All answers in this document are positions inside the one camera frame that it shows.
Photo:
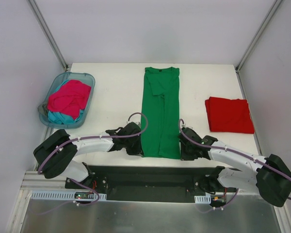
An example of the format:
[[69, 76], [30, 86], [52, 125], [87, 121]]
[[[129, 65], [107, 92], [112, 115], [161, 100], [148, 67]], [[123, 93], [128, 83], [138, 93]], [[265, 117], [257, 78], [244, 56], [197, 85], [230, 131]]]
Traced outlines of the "green t shirt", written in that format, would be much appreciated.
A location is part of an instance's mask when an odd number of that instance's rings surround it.
[[179, 75], [176, 67], [145, 68], [142, 114], [148, 127], [141, 134], [145, 157], [180, 159]]

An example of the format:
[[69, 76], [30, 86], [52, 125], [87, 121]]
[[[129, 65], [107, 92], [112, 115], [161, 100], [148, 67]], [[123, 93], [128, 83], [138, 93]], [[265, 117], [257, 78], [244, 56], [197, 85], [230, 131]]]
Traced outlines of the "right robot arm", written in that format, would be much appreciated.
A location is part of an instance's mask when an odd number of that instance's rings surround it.
[[183, 127], [178, 136], [181, 159], [205, 158], [224, 163], [198, 180], [201, 190], [214, 195], [223, 188], [236, 188], [259, 194], [269, 204], [282, 207], [291, 193], [291, 171], [277, 155], [254, 155], [232, 148], [217, 138], [201, 138]]

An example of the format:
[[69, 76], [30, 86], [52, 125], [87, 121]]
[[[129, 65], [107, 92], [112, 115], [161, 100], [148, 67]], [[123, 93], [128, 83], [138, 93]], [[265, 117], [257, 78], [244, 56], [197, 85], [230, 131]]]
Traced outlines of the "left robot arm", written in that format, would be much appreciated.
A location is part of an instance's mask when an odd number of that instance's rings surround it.
[[33, 151], [33, 155], [39, 164], [38, 171], [46, 179], [64, 176], [75, 180], [83, 189], [94, 189], [94, 173], [85, 162], [79, 163], [73, 158], [92, 152], [113, 152], [122, 149], [125, 149], [128, 155], [143, 155], [141, 131], [139, 125], [134, 122], [89, 137], [73, 137], [66, 130], [60, 129], [41, 143]]

